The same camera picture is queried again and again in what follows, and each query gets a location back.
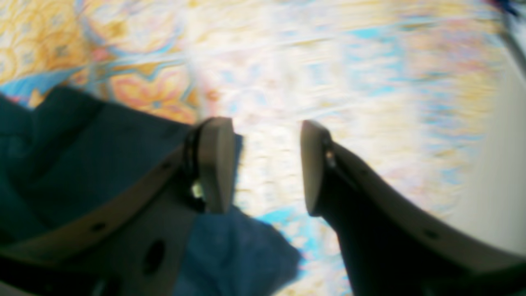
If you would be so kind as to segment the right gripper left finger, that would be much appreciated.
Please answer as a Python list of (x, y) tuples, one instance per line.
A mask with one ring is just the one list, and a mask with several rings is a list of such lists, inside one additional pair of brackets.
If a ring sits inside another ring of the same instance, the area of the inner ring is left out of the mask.
[(195, 218), (228, 212), (231, 118), (194, 126), (124, 193), (54, 231), (1, 248), (2, 296), (169, 296)]

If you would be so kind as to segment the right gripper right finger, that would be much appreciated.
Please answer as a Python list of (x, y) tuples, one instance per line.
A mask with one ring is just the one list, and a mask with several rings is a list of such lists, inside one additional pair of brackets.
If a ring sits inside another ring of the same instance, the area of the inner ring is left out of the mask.
[(355, 296), (524, 296), (524, 257), (421, 210), (314, 120), (300, 146), (306, 208), (336, 232)]

